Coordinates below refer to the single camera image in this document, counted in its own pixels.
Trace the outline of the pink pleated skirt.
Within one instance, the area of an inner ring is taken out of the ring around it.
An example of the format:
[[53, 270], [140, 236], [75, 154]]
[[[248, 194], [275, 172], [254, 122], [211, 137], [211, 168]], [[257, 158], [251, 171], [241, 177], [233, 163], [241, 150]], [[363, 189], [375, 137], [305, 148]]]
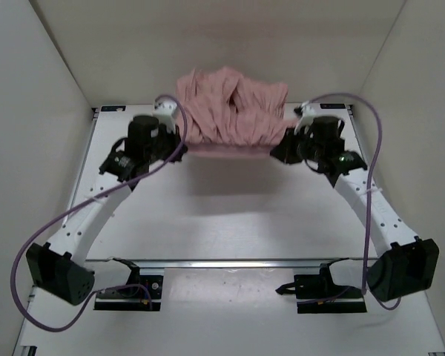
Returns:
[[297, 123], [284, 118], [288, 93], [283, 82], [257, 81], [230, 67], [194, 69], [180, 77], [176, 95], [188, 120], [188, 152], [216, 158], [267, 156]]

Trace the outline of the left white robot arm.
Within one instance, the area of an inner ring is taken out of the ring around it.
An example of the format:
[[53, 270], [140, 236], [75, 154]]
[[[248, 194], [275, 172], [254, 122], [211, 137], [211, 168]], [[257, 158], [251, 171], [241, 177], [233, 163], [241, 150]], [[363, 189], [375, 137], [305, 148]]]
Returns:
[[94, 289], [112, 285], [124, 295], [136, 293], [140, 276], [132, 263], [118, 259], [109, 270], [111, 275], [98, 280], [95, 271], [85, 268], [88, 252], [114, 211], [134, 191], [136, 177], [148, 173], [150, 165], [159, 160], [179, 162], [185, 150], [172, 115], [134, 116], [127, 136], [113, 144], [99, 166], [90, 187], [90, 203], [73, 212], [44, 245], [32, 243], [27, 249], [34, 284], [74, 306]]

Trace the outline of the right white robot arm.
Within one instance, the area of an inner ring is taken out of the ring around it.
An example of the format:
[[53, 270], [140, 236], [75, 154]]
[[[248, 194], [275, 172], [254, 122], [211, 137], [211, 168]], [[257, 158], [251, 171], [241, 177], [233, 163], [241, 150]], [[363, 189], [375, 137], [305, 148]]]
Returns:
[[439, 257], [434, 240], [421, 239], [387, 202], [373, 182], [371, 168], [356, 151], [345, 148], [344, 121], [316, 116], [311, 124], [288, 128], [271, 156], [287, 165], [313, 162], [365, 228], [365, 245], [377, 260], [332, 262], [317, 279], [321, 294], [334, 297], [345, 287], [368, 289], [379, 301], [425, 291], [432, 285]]

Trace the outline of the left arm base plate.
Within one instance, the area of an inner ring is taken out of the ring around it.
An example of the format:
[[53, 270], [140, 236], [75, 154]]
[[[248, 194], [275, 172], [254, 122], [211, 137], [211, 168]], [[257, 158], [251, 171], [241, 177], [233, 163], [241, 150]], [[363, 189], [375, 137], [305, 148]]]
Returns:
[[135, 262], [110, 258], [94, 264], [97, 290], [93, 309], [107, 312], [158, 312], [164, 271], [142, 268]]

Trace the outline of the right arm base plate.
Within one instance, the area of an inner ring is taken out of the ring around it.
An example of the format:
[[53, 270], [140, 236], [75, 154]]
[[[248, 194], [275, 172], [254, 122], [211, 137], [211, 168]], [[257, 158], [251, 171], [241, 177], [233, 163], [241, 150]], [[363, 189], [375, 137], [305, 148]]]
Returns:
[[367, 312], [360, 289], [335, 285], [329, 264], [318, 274], [296, 274], [294, 281], [278, 287], [278, 295], [294, 295], [298, 314], [362, 314]]

